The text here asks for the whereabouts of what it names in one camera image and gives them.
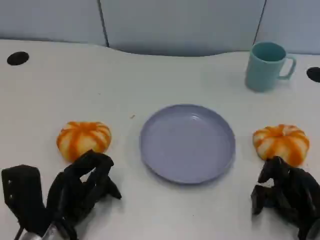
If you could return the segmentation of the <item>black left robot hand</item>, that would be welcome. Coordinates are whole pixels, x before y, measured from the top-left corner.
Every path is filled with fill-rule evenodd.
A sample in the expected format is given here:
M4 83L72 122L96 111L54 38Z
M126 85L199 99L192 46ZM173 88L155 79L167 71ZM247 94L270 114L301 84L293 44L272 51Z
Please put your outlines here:
M46 209L53 223L62 227L70 240L77 240L75 226L85 219L95 204L110 195L122 195L109 177L113 160L89 150L60 172L50 186Z

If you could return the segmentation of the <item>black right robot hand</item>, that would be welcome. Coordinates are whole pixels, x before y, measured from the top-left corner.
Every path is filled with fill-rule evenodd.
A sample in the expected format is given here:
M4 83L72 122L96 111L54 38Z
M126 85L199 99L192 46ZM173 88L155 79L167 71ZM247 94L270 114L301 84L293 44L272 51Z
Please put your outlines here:
M320 235L320 185L307 171L281 157L268 158L251 193L252 215L272 208L298 228L300 240Z

